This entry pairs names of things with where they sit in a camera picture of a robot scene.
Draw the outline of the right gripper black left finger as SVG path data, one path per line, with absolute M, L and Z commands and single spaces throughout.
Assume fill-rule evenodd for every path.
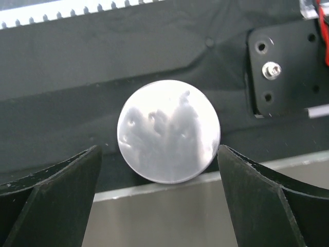
M 1 184 L 1 246 L 81 246 L 101 164 L 92 146 Z

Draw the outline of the clear round jar lid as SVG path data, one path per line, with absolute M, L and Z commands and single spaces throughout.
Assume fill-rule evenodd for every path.
M 160 184 L 200 175 L 213 162 L 220 141 L 220 120 L 210 100 L 179 80 L 159 80 L 137 89 L 117 122 L 125 162 L 141 177 Z

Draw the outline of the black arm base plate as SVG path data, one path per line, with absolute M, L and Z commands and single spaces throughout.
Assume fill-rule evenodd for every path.
M 98 190 L 328 149 L 299 1 L 1 1 L 1 183 L 96 149 Z

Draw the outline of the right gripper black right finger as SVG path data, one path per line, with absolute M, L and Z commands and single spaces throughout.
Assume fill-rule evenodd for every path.
M 221 145 L 217 162 L 238 246 L 328 246 L 328 189 Z

